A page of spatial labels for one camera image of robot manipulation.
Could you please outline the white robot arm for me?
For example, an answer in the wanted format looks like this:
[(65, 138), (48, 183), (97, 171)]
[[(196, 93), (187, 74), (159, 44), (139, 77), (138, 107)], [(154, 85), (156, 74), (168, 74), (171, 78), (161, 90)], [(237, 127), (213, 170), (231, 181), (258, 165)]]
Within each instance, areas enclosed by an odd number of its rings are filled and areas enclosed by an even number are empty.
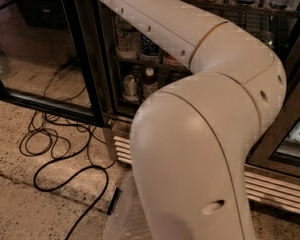
[(147, 98), (130, 133), (153, 240), (256, 240), (245, 160), (278, 115), (277, 55), (237, 25), (180, 0), (99, 0), (190, 76)]

